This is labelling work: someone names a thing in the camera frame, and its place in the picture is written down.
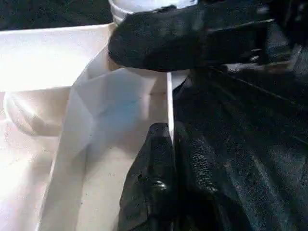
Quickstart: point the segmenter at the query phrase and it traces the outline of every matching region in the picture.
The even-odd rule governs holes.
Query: white cardboard box
[[[105,48],[71,89],[39,231],[116,231],[124,179],[150,125],[173,124],[171,74],[111,69]]]

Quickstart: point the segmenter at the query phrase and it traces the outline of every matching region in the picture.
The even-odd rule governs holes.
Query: black fabric
[[[203,217],[213,211],[224,230],[307,230],[306,92],[289,74],[215,68],[176,89],[177,156],[190,195],[212,204]]]
[[[0,30],[112,22],[108,0],[1,0]]]

